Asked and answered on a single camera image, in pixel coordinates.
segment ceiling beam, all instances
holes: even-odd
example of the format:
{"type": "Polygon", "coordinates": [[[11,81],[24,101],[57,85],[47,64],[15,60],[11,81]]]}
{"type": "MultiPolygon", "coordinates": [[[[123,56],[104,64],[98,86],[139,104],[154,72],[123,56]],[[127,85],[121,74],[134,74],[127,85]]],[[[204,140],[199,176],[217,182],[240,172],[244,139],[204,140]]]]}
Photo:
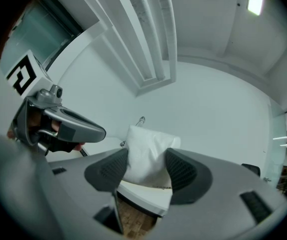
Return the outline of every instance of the ceiling beam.
{"type": "Polygon", "coordinates": [[[232,55],[217,57],[210,50],[194,47],[178,47],[178,62],[201,65],[223,71],[271,95],[269,80],[261,75],[260,68],[232,55]]]}
{"type": "Polygon", "coordinates": [[[159,0],[160,10],[166,33],[170,79],[175,82],[177,79],[177,33],[172,0],[159,0]]]}
{"type": "Polygon", "coordinates": [[[134,60],[135,67],[140,71],[143,79],[153,78],[152,68],[149,66],[142,42],[139,40],[132,24],[134,19],[127,14],[122,0],[98,0],[98,2],[116,28],[122,41],[125,43],[131,54],[131,59],[134,60]]]}
{"type": "Polygon", "coordinates": [[[160,9],[159,1],[158,0],[147,0],[147,1],[157,31],[157,37],[159,40],[162,59],[168,60],[167,38],[166,38],[162,10],[160,9]]]}
{"type": "Polygon", "coordinates": [[[217,24],[212,39],[212,51],[218,57],[225,55],[235,22],[237,0],[219,0],[217,24]]]}
{"type": "Polygon", "coordinates": [[[263,70],[263,75],[266,76],[281,56],[285,53],[287,49],[287,31],[280,32],[274,42],[272,42],[271,47],[267,55],[263,58],[260,67],[263,70]]]}
{"type": "Polygon", "coordinates": [[[130,0],[135,13],[138,16],[143,34],[147,40],[148,48],[156,78],[159,81],[165,79],[165,70],[162,65],[162,54],[158,40],[156,25],[147,0],[130,0]]]}

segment white towel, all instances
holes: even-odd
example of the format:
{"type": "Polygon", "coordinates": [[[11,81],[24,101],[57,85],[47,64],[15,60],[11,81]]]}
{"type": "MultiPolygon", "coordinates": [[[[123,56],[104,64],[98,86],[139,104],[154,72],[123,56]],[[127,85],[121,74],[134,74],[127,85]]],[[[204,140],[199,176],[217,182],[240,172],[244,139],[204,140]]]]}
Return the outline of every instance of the white towel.
{"type": "Polygon", "coordinates": [[[166,169],[167,148],[180,148],[179,137],[131,125],[126,138],[128,166],[126,182],[153,188],[171,188],[166,169]]]}

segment ceiling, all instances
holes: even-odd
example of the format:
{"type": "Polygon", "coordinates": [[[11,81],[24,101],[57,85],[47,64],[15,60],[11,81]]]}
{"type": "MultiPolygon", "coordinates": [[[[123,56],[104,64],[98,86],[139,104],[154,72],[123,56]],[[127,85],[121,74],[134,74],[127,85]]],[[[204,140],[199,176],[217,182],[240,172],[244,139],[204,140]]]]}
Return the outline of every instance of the ceiling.
{"type": "MultiPolygon", "coordinates": [[[[135,84],[142,93],[144,88],[152,91],[172,83],[153,79],[156,76],[153,54],[130,0],[59,1],[84,28],[90,28],[98,19],[105,29],[115,28],[134,61],[127,70],[133,72],[135,84]],[[153,78],[141,77],[144,71],[150,72],[153,78]]],[[[247,9],[248,0],[171,1],[178,61],[215,68],[241,78],[287,110],[287,12],[279,0],[264,0],[259,16],[247,9]]],[[[166,30],[159,1],[147,0],[147,4],[162,59],[167,60],[166,30]]]]}
{"type": "Polygon", "coordinates": [[[172,0],[178,56],[202,57],[245,69],[265,79],[287,49],[287,14],[277,0],[264,0],[260,16],[248,0],[172,0]]]}

